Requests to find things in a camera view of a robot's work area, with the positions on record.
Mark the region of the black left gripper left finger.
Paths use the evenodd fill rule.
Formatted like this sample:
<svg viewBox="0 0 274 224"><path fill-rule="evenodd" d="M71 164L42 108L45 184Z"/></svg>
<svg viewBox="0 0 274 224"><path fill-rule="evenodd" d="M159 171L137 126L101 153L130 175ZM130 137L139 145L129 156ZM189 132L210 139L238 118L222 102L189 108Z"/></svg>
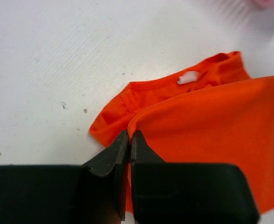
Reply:
<svg viewBox="0 0 274 224"><path fill-rule="evenodd" d="M120 224L129 137L83 165L0 166L0 224Z"/></svg>

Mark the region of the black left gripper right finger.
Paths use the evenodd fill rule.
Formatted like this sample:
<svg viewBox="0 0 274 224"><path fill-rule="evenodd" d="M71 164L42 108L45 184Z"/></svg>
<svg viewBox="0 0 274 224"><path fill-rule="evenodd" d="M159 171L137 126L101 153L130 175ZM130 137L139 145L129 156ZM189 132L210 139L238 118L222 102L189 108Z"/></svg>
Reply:
<svg viewBox="0 0 274 224"><path fill-rule="evenodd" d="M227 163L165 162L141 131L132 138L131 190L138 224L256 224L243 172Z"/></svg>

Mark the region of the orange t-shirt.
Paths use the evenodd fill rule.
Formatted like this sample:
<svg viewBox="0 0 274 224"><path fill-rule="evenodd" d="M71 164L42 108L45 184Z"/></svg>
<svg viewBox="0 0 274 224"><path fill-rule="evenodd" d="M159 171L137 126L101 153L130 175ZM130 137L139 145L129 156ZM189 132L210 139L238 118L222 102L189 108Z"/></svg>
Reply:
<svg viewBox="0 0 274 224"><path fill-rule="evenodd" d="M274 209L274 76L251 78L241 53L219 53L157 80L130 82L90 135L109 146L140 130L167 162L224 162L246 175L260 212Z"/></svg>

